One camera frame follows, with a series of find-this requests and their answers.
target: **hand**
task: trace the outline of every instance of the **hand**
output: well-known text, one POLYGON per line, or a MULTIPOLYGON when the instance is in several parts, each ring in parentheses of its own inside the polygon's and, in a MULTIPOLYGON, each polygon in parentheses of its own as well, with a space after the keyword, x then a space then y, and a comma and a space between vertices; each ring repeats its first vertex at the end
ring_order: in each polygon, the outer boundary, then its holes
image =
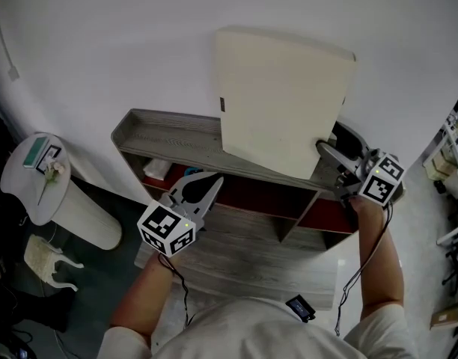
POLYGON ((350 198, 349 202, 357 214, 361 214, 362 212, 376 214, 382 211, 382 207, 380 205, 377 205, 377 203, 368 200, 365 197, 361 197, 360 195, 350 198))

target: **beige board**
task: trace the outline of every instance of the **beige board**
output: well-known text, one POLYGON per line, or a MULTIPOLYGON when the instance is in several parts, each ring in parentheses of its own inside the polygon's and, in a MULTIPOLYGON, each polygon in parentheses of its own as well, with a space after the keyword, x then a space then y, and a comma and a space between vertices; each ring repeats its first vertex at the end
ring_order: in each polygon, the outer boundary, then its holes
POLYGON ((305 37, 227 27, 216 32, 216 69, 224 151, 310 179, 315 143, 331 134, 354 54, 305 37))

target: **red shelf panel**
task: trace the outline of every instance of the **red shelf panel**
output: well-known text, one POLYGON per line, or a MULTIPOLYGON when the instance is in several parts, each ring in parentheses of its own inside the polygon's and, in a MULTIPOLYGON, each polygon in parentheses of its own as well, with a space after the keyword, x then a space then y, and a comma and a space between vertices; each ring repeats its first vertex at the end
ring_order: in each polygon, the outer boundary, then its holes
MULTIPOLYGON (((173 164, 164 181, 145 177, 143 183, 168 191, 184 175, 187 166, 173 164)), ((313 191, 224 174, 216 203, 234 209, 298 219, 311 201, 313 191)))
POLYGON ((346 210, 334 200, 319 199, 299 222, 300 227, 352 234, 357 231, 351 226, 346 210))

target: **white side table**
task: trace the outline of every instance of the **white side table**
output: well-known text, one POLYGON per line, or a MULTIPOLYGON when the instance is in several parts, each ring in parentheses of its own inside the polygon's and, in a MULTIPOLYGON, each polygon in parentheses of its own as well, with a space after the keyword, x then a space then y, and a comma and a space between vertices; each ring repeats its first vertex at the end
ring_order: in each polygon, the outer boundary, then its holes
POLYGON ((13 151, 4 167, 0 187, 4 193, 19 198, 34 224, 47 224, 53 220, 98 248, 115 248, 121 239, 119 222, 93 202, 70 177, 70 160, 62 142, 54 135, 38 133, 26 138, 13 151), (42 135, 46 135, 49 142, 41 156, 51 145, 60 147, 55 159, 64 165, 65 171, 58 175, 56 182, 48 184, 41 197, 44 175, 36 169, 24 168, 22 163, 34 140, 42 135))

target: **wooden shelf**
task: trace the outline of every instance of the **wooden shelf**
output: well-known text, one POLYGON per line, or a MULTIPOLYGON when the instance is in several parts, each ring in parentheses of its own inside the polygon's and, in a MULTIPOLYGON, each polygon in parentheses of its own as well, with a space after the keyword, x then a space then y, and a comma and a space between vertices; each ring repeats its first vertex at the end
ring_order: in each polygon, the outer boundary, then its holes
MULTIPOLYGON (((184 175, 187 166, 173 164, 164 181, 145 177, 142 183, 168 191, 184 175)), ((315 191, 224 174, 216 203, 233 209, 297 220, 315 191)))
POLYGON ((357 231, 340 203, 323 199, 314 202, 297 226, 345 234, 357 231))
POLYGON ((220 119, 212 117, 132 109, 113 131, 112 140, 123 153, 298 188, 329 191, 337 177, 322 162, 310 179, 297 179, 232 156, 222 149, 220 119))

